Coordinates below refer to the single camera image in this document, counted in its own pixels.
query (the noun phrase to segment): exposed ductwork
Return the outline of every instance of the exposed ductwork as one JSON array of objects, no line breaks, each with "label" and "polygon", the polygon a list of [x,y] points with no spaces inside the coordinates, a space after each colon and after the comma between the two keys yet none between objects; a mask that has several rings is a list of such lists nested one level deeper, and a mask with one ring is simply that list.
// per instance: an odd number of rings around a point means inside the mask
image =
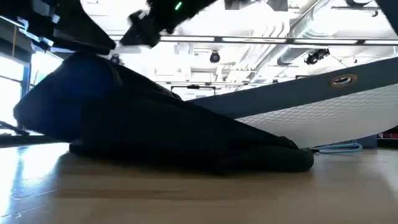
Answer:
[{"label": "exposed ductwork", "polygon": [[[300,22],[290,31],[288,37],[291,38],[326,38],[331,37],[338,30],[337,27],[330,26],[326,20],[330,20],[326,14],[332,6],[344,5],[342,0],[320,0],[317,4],[301,19]],[[270,63],[275,58],[276,64],[288,66],[295,59],[303,55],[310,49],[297,48],[289,45],[278,45],[261,62],[258,68]]]},{"label": "exposed ductwork", "polygon": [[[261,2],[262,0],[224,0],[226,10],[240,10],[246,6],[250,6],[255,2]],[[287,12],[288,2],[287,0],[266,0],[266,3],[275,12]]]},{"label": "exposed ductwork", "polygon": [[[291,28],[288,37],[291,38],[327,38],[333,36],[339,31],[342,22],[341,19],[333,19],[339,14],[332,10],[333,6],[347,6],[345,0],[319,0],[309,10],[302,19]],[[276,46],[267,57],[257,66],[257,75],[252,79],[252,82],[261,82],[268,79],[272,75],[277,75],[283,72],[287,66],[291,65],[294,60],[301,57],[303,54],[312,50],[310,48],[302,48],[291,45]],[[280,68],[273,70],[265,69],[267,65],[279,65]]]},{"label": "exposed ductwork", "polygon": [[[250,6],[258,13],[265,13],[272,15],[272,22],[268,22],[266,26],[260,26],[251,34],[253,37],[285,37],[289,32],[289,20],[285,19],[285,15],[281,12],[275,12],[266,2],[257,2]],[[242,82],[267,56],[267,54],[275,47],[274,45],[248,45],[246,52],[238,60],[234,68],[236,70],[244,70],[246,72],[232,71],[227,79],[227,82]]]}]

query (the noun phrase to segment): black plastic part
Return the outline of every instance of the black plastic part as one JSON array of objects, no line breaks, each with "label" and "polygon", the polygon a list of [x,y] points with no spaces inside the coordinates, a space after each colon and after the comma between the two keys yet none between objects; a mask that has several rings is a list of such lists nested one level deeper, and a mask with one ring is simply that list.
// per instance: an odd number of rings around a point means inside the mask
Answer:
[{"label": "black plastic part", "polygon": [[365,3],[360,3],[357,2],[356,0],[345,0],[347,2],[347,5],[349,6],[365,6],[367,4],[369,4],[372,0],[368,0]]},{"label": "black plastic part", "polygon": [[183,21],[195,16],[198,12],[216,0],[147,0],[150,6],[149,17],[161,30],[174,30]]},{"label": "black plastic part", "polygon": [[221,57],[218,54],[218,52],[211,53],[211,55],[210,55],[210,62],[211,63],[218,63],[218,62],[220,62],[220,59],[221,59]]},{"label": "black plastic part", "polygon": [[141,10],[129,16],[131,27],[120,40],[120,43],[126,46],[130,45],[148,45],[155,47],[160,41],[161,28],[157,27],[153,21],[154,18],[145,16],[142,19],[139,15]]},{"label": "black plastic part", "polygon": [[199,90],[201,88],[207,88],[207,89],[212,89],[213,90],[213,96],[216,95],[216,87],[215,86],[209,86],[207,85],[209,83],[206,83],[206,86],[200,86],[200,85],[188,85],[188,86],[172,86],[170,89],[173,91],[174,88],[187,88],[189,90]]},{"label": "black plastic part", "polygon": [[115,63],[116,65],[119,65],[121,63],[120,58],[118,55],[112,55],[111,60],[112,63]]},{"label": "black plastic part", "polygon": [[88,45],[94,49],[111,50],[115,42],[84,11],[80,0],[59,0],[56,14],[60,16],[54,37]]},{"label": "black plastic part", "polygon": [[308,57],[304,60],[307,65],[315,65],[318,61],[330,55],[329,49],[318,49],[308,53]]}]

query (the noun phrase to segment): ceiling pipe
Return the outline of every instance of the ceiling pipe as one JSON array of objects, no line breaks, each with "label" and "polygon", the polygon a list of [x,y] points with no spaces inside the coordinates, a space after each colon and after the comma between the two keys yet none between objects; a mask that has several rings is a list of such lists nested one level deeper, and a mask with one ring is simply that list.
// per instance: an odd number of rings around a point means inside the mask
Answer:
[{"label": "ceiling pipe", "polygon": [[[327,12],[333,6],[346,6],[344,0],[319,0],[315,5],[304,15],[301,20],[296,23],[290,30],[288,37],[290,38],[327,38],[331,37],[338,31],[337,26],[328,23],[332,18],[327,16]],[[265,59],[257,66],[256,70],[260,71],[267,64],[275,61],[277,65],[288,66],[301,55],[308,52],[310,49],[295,48],[289,45],[278,45],[275,47]]]},{"label": "ceiling pipe", "polygon": [[[259,1],[255,4],[253,4],[251,7],[255,7],[257,10],[260,10],[262,12],[264,11],[273,11],[273,9],[265,2],[265,1]],[[281,37],[288,32],[289,28],[287,28],[289,25],[285,24],[280,21],[281,23],[278,24],[269,24],[265,28],[261,27],[259,29],[256,29],[253,33],[253,37]],[[258,64],[264,59],[264,57],[267,55],[268,52],[271,51],[271,49],[275,47],[274,45],[266,44],[266,45],[253,45],[250,44],[248,45],[248,48],[243,55],[243,57],[236,63],[234,66],[237,69],[240,70],[250,70],[250,69],[255,69]],[[231,72],[228,75],[227,82],[242,82],[245,80],[251,72]]]},{"label": "ceiling pipe", "polygon": [[380,11],[380,7],[362,7],[362,6],[332,6],[334,10],[348,10],[348,11]]}]

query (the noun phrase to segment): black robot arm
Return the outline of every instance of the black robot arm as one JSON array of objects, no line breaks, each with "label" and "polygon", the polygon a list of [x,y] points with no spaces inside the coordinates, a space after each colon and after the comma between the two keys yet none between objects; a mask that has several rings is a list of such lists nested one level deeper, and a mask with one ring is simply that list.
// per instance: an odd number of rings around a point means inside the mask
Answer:
[{"label": "black robot arm", "polygon": [[[216,0],[147,0],[150,11],[130,15],[124,45],[155,46],[160,32],[171,33],[181,22]],[[109,54],[116,44],[86,14],[80,0],[0,0],[0,17],[14,23],[44,50]]]}]

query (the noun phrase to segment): black bag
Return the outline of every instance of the black bag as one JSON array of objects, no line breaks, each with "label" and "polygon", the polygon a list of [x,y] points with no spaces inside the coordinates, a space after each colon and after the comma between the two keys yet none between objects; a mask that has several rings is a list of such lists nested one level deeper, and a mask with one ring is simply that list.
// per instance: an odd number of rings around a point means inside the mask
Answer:
[{"label": "black bag", "polygon": [[155,83],[141,85],[126,68],[112,66],[123,84],[84,105],[81,139],[71,152],[214,174],[306,171],[313,165],[309,149],[184,102]]}]

